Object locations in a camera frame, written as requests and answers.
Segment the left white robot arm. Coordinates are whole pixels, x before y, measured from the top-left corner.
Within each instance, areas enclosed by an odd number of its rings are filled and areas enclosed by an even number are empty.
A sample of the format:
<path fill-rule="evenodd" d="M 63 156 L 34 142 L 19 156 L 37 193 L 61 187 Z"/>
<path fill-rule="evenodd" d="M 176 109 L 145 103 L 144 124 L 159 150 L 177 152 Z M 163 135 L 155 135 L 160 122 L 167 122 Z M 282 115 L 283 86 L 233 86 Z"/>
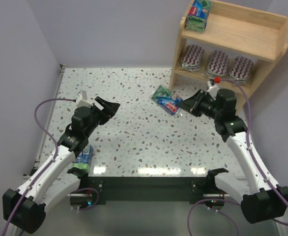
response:
<path fill-rule="evenodd" d="M 56 141 L 52 155 L 44 164 L 16 190 L 8 189 L 2 197 L 3 218 L 6 224 L 2 235 L 9 228 L 17 227 L 22 232 L 34 233 L 42 225 L 47 212 L 62 198 L 79 191 L 80 183 L 88 174 L 73 167 L 67 171 L 67 180 L 54 184 L 61 172 L 88 145 L 88 139 L 99 125 L 107 123 L 118 111 L 120 104 L 95 98 L 102 108 L 76 97 L 76 109 L 60 139 Z"/>

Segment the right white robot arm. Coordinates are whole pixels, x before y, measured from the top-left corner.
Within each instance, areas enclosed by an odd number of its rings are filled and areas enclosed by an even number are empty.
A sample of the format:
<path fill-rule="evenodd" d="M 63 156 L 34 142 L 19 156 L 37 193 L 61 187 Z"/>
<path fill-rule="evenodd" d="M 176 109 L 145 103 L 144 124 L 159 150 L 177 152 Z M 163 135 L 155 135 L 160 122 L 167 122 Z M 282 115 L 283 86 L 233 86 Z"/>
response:
<path fill-rule="evenodd" d="M 229 194 L 240 204 L 245 219 L 251 224 L 283 216 L 288 187 L 281 186 L 263 164 L 247 125 L 236 115 L 235 93 L 223 88 L 213 98 L 200 89 L 177 106 L 195 117 L 205 115 L 214 120 L 216 132 L 234 153 L 247 180 L 247 184 L 243 184 L 228 170 L 218 168 L 208 171 L 203 186 Z"/>

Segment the purple zigzag sponge pack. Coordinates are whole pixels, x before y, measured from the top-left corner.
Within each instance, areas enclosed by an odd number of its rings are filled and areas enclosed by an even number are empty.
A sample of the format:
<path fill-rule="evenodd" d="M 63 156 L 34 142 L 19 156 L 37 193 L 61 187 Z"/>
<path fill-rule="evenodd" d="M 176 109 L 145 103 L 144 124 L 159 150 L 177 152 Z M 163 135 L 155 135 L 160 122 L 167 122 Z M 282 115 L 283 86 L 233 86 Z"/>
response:
<path fill-rule="evenodd" d="M 224 77 L 228 72 L 229 56 L 221 51 L 215 50 L 209 56 L 206 74 L 209 78 Z"/>
<path fill-rule="evenodd" d="M 190 72 L 197 72 L 201 68 L 204 49 L 198 45 L 189 45 L 183 57 L 181 58 L 181 66 Z"/>
<path fill-rule="evenodd" d="M 246 84 L 250 81 L 254 63 L 244 56 L 237 56 L 229 70 L 229 78 L 238 84 Z"/>

